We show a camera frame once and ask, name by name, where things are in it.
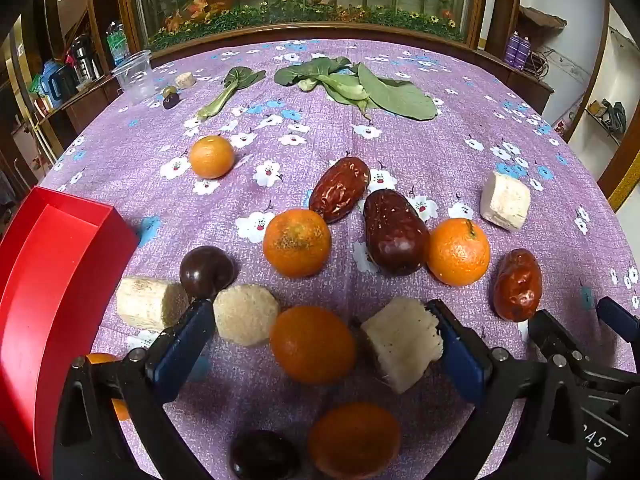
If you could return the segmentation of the red tray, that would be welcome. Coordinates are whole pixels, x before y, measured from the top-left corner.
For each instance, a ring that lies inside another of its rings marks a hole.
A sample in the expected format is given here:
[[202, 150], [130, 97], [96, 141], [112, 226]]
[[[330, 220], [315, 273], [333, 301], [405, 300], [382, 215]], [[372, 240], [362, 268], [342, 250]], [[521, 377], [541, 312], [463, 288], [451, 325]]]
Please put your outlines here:
[[33, 188], [1, 240], [1, 425], [42, 478], [70, 363], [89, 353], [139, 239], [117, 210]]

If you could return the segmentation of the purple grape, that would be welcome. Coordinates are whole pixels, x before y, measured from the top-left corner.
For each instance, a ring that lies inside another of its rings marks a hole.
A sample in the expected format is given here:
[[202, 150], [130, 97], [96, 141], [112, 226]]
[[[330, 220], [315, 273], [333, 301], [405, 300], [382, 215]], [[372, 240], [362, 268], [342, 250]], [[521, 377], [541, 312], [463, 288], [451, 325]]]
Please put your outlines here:
[[171, 110], [180, 102], [180, 96], [176, 92], [167, 93], [163, 99], [163, 108], [165, 110]]

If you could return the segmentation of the small orange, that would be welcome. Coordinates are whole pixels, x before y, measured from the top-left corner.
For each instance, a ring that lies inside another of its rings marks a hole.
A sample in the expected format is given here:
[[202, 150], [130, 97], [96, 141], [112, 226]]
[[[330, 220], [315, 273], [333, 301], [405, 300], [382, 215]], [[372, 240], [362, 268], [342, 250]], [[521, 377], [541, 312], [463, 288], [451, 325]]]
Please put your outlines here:
[[192, 145], [189, 162], [197, 176], [217, 179], [231, 170], [235, 154], [230, 142], [222, 136], [204, 136]]

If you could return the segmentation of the blue jug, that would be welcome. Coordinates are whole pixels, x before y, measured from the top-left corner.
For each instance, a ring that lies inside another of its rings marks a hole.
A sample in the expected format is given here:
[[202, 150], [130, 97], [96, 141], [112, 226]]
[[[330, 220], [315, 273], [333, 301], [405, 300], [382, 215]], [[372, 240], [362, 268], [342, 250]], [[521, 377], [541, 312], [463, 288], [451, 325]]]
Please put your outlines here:
[[63, 64], [56, 62], [55, 60], [49, 60], [43, 65], [43, 71], [40, 79], [40, 90], [49, 98], [51, 105], [55, 110], [59, 108], [66, 99], [61, 75], [62, 68], [64, 68]]

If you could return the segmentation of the speckled orange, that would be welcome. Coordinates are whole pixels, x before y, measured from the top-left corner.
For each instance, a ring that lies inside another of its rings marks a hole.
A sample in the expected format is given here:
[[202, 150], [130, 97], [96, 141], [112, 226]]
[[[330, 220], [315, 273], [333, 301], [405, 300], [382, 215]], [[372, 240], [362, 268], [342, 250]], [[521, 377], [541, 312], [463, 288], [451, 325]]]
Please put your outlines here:
[[262, 251], [286, 278], [309, 278], [329, 259], [332, 238], [326, 222], [309, 209], [290, 209], [268, 224]]

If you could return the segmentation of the green grape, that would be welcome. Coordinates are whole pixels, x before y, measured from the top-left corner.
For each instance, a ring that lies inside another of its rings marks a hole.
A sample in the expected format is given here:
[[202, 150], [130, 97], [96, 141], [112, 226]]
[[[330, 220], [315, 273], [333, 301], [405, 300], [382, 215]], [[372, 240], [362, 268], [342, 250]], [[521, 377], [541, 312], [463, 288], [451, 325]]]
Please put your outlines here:
[[162, 95], [163, 95], [164, 98], [167, 98], [168, 96], [170, 96], [171, 94], [176, 93], [176, 92], [177, 92], [177, 88], [176, 87], [167, 86], [167, 87], [163, 88]]

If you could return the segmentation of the green label water bottle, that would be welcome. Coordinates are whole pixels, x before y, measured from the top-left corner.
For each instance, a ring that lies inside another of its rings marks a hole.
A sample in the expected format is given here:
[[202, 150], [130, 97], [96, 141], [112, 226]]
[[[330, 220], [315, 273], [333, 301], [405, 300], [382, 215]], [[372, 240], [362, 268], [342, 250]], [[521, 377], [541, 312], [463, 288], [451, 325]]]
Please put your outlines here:
[[114, 64], [119, 66], [128, 58], [130, 50], [122, 23], [111, 22], [107, 27], [106, 41], [110, 49]]

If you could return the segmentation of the dark plum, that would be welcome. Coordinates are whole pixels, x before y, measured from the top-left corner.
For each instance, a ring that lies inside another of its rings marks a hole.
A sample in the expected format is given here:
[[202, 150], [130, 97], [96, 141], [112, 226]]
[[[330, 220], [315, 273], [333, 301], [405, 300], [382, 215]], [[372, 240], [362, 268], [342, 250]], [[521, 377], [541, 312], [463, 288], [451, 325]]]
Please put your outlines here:
[[291, 479], [298, 474], [302, 463], [298, 447], [274, 431], [243, 432], [231, 443], [229, 464], [238, 479]]
[[180, 283], [195, 299], [213, 299], [238, 276], [234, 260], [215, 246], [190, 250], [180, 264]]

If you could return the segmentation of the purple floral tablecloth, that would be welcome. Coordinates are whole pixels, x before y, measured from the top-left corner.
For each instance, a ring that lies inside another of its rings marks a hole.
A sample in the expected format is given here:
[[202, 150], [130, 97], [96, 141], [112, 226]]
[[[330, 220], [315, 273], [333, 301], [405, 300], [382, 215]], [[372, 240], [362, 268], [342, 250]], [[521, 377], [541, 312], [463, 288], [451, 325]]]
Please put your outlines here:
[[200, 379], [160, 412], [232, 477], [254, 431], [301, 479], [462, 479], [439, 461], [490, 384], [570, 373], [536, 336], [553, 316], [582, 365], [634, 370], [597, 316], [639, 311], [639, 269], [570, 147], [481, 68], [399, 44], [292, 40], [160, 66], [42, 186], [113, 207], [139, 245], [89, 347], [154, 349], [189, 302]]

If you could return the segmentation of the purple bottles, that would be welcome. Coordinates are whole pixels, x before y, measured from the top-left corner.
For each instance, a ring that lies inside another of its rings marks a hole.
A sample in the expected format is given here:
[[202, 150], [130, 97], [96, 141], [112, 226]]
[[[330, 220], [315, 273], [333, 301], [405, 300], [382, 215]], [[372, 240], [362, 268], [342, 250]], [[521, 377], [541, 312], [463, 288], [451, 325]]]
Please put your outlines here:
[[504, 52], [503, 61], [517, 70], [524, 70], [529, 53], [529, 39], [520, 36], [518, 32], [512, 32], [506, 43], [506, 52]]

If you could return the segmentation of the large dark red date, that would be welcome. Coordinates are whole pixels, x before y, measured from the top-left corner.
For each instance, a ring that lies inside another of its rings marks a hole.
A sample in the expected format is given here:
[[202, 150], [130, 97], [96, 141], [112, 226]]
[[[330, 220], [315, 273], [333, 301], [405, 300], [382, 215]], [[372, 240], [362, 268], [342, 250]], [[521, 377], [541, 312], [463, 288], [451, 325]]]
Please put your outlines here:
[[367, 197], [363, 214], [368, 254], [378, 268], [401, 276], [423, 266], [427, 227], [405, 196], [381, 188]]

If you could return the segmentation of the wooden cabinet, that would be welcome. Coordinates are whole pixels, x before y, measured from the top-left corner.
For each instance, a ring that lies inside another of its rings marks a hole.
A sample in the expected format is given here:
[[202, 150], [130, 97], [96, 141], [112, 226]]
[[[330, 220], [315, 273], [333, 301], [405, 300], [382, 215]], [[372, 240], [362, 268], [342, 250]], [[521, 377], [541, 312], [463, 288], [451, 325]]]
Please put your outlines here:
[[79, 134], [120, 95], [119, 83], [113, 76], [103, 76], [88, 90], [77, 93], [47, 117], [39, 127], [49, 126], [59, 138]]

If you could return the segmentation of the small beige piece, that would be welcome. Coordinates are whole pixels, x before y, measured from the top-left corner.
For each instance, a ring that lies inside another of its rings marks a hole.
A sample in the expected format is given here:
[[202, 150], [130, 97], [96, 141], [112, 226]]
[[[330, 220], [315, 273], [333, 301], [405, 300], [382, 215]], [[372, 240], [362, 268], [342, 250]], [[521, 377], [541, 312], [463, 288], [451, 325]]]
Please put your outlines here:
[[181, 73], [176, 77], [175, 84], [178, 89], [191, 88], [196, 84], [196, 78], [191, 72]]

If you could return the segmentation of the bok choy leaf bunch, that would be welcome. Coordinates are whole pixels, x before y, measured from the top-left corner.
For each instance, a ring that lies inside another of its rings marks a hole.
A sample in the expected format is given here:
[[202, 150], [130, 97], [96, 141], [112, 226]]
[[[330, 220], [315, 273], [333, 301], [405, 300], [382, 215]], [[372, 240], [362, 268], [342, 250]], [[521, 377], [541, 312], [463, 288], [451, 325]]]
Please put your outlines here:
[[411, 81], [381, 78], [363, 63], [352, 64], [344, 56], [322, 56], [280, 68], [274, 81], [285, 87], [297, 86], [303, 92], [321, 86], [334, 102], [356, 106], [364, 118], [369, 118], [370, 108], [418, 122], [437, 115], [433, 99]]

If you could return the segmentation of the clear plastic cup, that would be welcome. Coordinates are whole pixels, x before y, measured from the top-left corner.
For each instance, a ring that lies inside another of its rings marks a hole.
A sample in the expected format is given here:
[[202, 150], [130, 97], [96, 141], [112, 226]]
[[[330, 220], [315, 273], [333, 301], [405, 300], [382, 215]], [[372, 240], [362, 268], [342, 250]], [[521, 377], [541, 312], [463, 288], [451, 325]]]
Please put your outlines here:
[[112, 70], [112, 75], [127, 104], [137, 104], [155, 94], [150, 50], [129, 55]]

